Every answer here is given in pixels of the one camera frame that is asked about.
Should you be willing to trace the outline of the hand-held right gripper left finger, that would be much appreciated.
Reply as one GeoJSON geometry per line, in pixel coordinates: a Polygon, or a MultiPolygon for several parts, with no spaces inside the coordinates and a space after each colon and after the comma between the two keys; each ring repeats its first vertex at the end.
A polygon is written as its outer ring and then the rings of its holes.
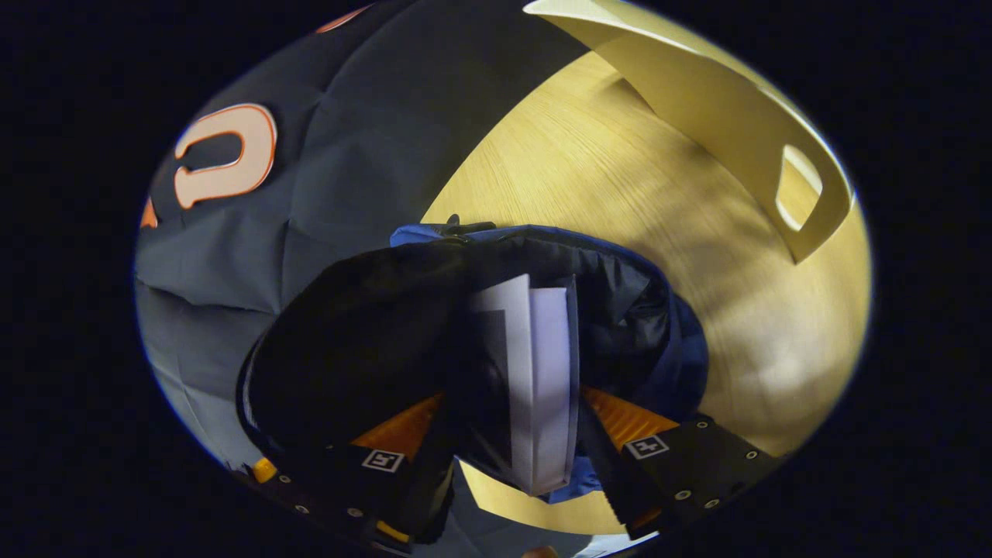
{"type": "Polygon", "coordinates": [[[458,406],[444,391],[242,391],[249,487],[366,553],[435,543],[453,501],[458,406]]]}

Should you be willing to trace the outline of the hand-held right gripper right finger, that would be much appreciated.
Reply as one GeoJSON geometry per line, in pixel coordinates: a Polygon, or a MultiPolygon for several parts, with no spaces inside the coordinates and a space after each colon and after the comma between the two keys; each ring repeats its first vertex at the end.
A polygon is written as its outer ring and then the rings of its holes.
{"type": "Polygon", "coordinates": [[[577,441],[631,538],[684,529],[784,461],[707,415],[676,422],[591,386],[580,390],[577,441]]]}

